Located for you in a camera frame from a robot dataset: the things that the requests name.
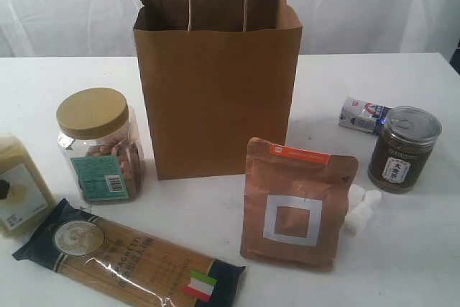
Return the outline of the copper stand-up pouch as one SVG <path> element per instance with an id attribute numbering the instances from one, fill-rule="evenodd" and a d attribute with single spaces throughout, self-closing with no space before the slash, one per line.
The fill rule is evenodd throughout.
<path id="1" fill-rule="evenodd" d="M 332 270 L 357 169 L 353 156 L 250 139 L 241 256 L 315 271 Z"/>

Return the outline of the clear jar gold lid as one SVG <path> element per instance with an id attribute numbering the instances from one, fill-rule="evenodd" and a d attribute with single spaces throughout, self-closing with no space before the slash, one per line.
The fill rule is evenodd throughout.
<path id="1" fill-rule="evenodd" d="M 89 88 L 67 97 L 56 111 L 57 145 L 87 204 L 137 198 L 143 152 L 137 118 L 125 96 L 112 88 Z"/>

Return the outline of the yellow grain bottle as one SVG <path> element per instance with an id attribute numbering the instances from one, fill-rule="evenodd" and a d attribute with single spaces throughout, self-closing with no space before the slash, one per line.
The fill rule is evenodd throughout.
<path id="1" fill-rule="evenodd" d="M 55 207 L 55 199 L 26 147 L 14 135 L 1 134 L 1 236 L 20 237 Z"/>

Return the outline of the brown paper bag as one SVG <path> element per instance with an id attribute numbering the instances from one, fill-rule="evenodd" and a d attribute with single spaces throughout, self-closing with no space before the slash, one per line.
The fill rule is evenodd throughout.
<path id="1" fill-rule="evenodd" d="M 282 144 L 303 26 L 287 0 L 141 0 L 134 41 L 160 180 L 241 174 Z"/>

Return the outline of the white blue milk carton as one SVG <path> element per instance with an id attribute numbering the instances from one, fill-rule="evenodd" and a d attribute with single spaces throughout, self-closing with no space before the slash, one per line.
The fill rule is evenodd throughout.
<path id="1" fill-rule="evenodd" d="M 391 108 L 347 97 L 341 108 L 339 126 L 379 135 Z"/>

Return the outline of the spaghetti packet dark blue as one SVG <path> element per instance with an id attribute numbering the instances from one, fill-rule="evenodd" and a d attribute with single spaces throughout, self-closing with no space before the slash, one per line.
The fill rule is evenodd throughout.
<path id="1" fill-rule="evenodd" d="M 130 306 L 232 306 L 245 268 L 62 199 L 13 253 Z"/>

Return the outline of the white backdrop curtain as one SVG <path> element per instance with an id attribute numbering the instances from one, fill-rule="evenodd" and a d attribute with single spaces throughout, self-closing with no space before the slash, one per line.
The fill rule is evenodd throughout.
<path id="1" fill-rule="evenodd" d="M 459 41 L 459 0 L 287 0 L 304 54 L 439 52 Z M 139 0 L 1 0 L 1 55 L 132 56 Z"/>

